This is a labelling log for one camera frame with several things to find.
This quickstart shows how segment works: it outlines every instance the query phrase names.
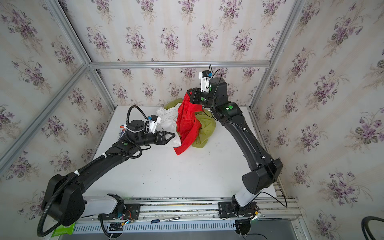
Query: white table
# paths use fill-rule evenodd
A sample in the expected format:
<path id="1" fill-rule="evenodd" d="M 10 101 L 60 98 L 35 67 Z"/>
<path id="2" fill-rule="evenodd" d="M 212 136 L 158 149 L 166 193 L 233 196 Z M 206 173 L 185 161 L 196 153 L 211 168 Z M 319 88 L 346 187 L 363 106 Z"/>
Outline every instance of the white table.
<path id="1" fill-rule="evenodd" d="M 141 107 L 149 116 L 159 107 Z M 118 106 L 98 147 L 95 158 L 106 152 L 118 140 L 119 127 L 125 124 L 129 107 Z M 253 134 L 247 108 L 240 108 Z M 133 109 L 130 121 L 144 120 Z M 115 193 L 121 197 L 231 197 L 242 187 L 242 175 L 250 171 L 240 147 L 232 135 L 219 123 L 203 148 L 190 146 L 177 156 L 172 147 L 151 145 L 138 159 L 111 169 L 98 179 L 85 196 Z M 271 185 L 265 190 L 276 197 Z M 260 198 L 270 198 L 261 193 Z"/>

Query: wallpaper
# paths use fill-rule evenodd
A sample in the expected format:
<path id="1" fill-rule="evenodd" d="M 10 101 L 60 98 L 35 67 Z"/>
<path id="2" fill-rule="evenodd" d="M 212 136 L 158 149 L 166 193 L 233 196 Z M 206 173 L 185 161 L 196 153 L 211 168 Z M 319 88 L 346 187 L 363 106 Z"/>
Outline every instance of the wallpaper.
<path id="1" fill-rule="evenodd" d="M 384 1 L 308 0 L 254 110 L 313 239 L 384 217 L 383 91 Z"/>
<path id="2" fill-rule="evenodd" d="M 40 1 L 0 1 L 0 155 L 80 65 Z"/>
<path id="3" fill-rule="evenodd" d="M 42 214 L 48 180 L 66 175 L 92 160 L 111 113 L 93 83 L 84 76 L 67 94 L 30 144 L 0 178 L 0 212 L 7 216 L 2 239 L 38 239 L 37 223 Z"/>
<path id="4" fill-rule="evenodd" d="M 199 88 L 199 72 L 207 68 L 102 69 L 101 79 L 119 106 L 164 106 Z M 265 68 L 213 68 L 227 82 L 229 100 L 249 106 Z"/>
<path id="5" fill-rule="evenodd" d="M 293 0 L 60 0 L 92 61 L 268 60 Z"/>

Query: olive green cloth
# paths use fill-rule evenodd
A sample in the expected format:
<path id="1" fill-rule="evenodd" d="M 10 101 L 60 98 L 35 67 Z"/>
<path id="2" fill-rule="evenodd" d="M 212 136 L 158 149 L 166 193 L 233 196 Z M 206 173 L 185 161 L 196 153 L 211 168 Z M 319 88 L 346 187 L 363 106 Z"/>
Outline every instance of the olive green cloth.
<path id="1" fill-rule="evenodd" d="M 208 141 L 208 138 L 212 135 L 216 128 L 216 121 L 212 118 L 212 114 L 210 112 L 196 112 L 195 117 L 201 123 L 201 128 L 199 130 L 199 135 L 192 143 L 192 147 L 202 148 Z"/>
<path id="2" fill-rule="evenodd" d="M 182 98 L 178 98 L 178 99 L 176 99 L 176 100 L 173 100 L 172 102 L 170 102 L 170 103 L 167 103 L 167 104 L 165 104 L 164 105 L 164 109 L 170 109 L 170 108 L 173 108 L 173 107 L 176 107 L 176 105 L 178 104 L 178 103 L 182 103 L 183 102 L 183 99 Z"/>

